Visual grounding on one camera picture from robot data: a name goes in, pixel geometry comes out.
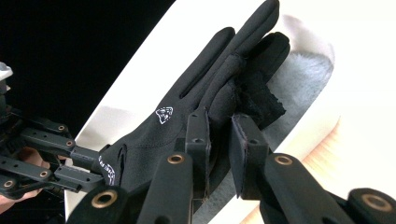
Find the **human hand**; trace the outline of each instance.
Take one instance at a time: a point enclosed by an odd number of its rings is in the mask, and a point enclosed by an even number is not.
[[[25,147],[22,152],[19,154],[19,159],[21,161],[25,161],[31,163],[33,165],[42,166],[45,168],[50,168],[50,164],[40,157],[38,152],[30,147]],[[36,189],[30,192],[25,193],[21,198],[18,200],[9,199],[3,195],[0,195],[0,214],[6,212],[12,205],[15,203],[24,201],[29,198],[34,198],[37,194],[41,191],[41,189]]]

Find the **black background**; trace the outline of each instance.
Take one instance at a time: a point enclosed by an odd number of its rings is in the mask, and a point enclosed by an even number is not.
[[[14,73],[7,103],[76,136],[173,2],[0,1],[0,62]],[[47,223],[60,200],[42,192],[0,220]]]

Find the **white logo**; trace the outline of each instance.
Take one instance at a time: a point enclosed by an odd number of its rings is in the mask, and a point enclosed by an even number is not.
[[[108,175],[107,175],[108,179],[109,179],[108,185],[114,185],[114,178],[116,177],[116,172],[114,172],[113,167],[111,167],[110,164],[105,164],[102,161],[102,156],[100,156],[98,160],[99,160],[100,166],[102,166],[102,168],[105,169],[108,173]]]
[[[173,113],[173,108],[172,107],[163,107],[155,111],[155,113],[158,115],[158,118],[160,118],[160,123],[164,124],[166,121],[168,121]]]

